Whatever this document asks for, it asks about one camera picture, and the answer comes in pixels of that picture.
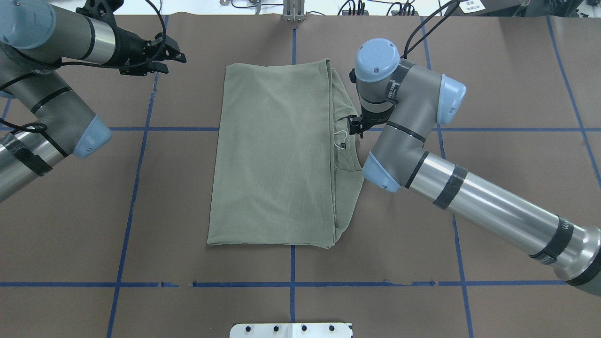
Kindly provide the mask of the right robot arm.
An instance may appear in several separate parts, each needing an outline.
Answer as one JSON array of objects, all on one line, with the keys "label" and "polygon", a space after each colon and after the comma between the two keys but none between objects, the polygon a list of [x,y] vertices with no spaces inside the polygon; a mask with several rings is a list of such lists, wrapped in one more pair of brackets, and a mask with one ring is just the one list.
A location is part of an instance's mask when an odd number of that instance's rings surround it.
[{"label": "right robot arm", "polygon": [[568,285],[600,295],[599,228],[576,225],[424,149],[434,125],[455,117],[464,84],[403,59],[384,38],[358,48],[349,77],[361,114],[346,118],[348,134],[383,125],[363,165],[365,179],[393,193],[412,190],[551,267]]}]

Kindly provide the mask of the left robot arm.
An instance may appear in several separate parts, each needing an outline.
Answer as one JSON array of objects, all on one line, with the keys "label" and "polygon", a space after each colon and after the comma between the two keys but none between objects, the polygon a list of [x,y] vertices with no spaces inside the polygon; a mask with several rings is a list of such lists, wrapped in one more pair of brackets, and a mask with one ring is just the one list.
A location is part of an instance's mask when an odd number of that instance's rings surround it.
[{"label": "left robot arm", "polygon": [[122,0],[88,0],[69,11],[45,0],[3,0],[1,9],[1,96],[17,99],[34,122],[1,124],[2,201],[47,175],[70,155],[84,159],[112,138],[112,131],[84,103],[57,70],[66,66],[116,69],[121,75],[168,73],[165,61],[186,62],[178,43],[168,37],[159,9],[161,31],[152,40],[117,25]]}]

